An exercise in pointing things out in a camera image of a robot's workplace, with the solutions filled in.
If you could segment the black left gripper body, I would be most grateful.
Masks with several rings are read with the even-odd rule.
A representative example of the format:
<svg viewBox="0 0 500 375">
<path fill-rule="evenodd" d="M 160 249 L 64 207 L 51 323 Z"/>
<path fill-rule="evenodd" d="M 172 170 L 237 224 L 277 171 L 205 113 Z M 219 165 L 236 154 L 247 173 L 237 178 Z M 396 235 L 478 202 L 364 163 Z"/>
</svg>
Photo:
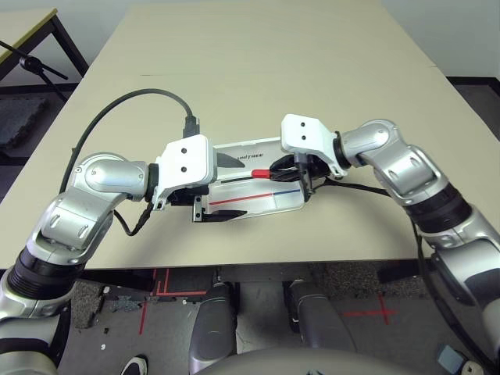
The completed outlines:
<svg viewBox="0 0 500 375">
<path fill-rule="evenodd" d="M 207 187 L 185 187 L 173 191 L 167 201 L 172 206 L 192 207 L 192 220 L 201 223 L 203 221 L 204 208 L 202 207 L 202 197 L 207 195 Z"/>
</svg>

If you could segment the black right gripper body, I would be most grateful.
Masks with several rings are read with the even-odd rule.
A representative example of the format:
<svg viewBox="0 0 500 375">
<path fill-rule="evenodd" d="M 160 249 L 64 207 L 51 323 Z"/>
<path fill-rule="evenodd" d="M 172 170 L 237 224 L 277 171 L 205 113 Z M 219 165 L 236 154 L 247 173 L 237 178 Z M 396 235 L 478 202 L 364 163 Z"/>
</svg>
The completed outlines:
<svg viewBox="0 0 500 375">
<path fill-rule="evenodd" d="M 294 178 L 299 182 L 303 198 L 309 200 L 315 194 L 313 182 L 330 175 L 330 167 L 318 156 L 305 153 L 294 154 Z"/>
</svg>

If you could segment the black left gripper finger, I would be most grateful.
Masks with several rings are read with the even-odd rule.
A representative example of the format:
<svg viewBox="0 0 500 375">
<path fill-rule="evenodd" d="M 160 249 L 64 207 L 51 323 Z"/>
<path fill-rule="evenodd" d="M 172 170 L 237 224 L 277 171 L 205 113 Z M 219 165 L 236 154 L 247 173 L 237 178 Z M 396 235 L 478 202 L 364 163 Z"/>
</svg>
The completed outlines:
<svg viewBox="0 0 500 375">
<path fill-rule="evenodd" d="M 218 168 L 245 168 L 245 164 L 225 153 L 216 153 L 216 165 Z"/>
<path fill-rule="evenodd" d="M 246 213 L 247 212 L 245 210 L 217 210 L 212 213 L 203 213 L 202 222 L 203 223 L 226 222 L 229 220 L 236 219 L 240 216 L 243 216 Z"/>
</svg>

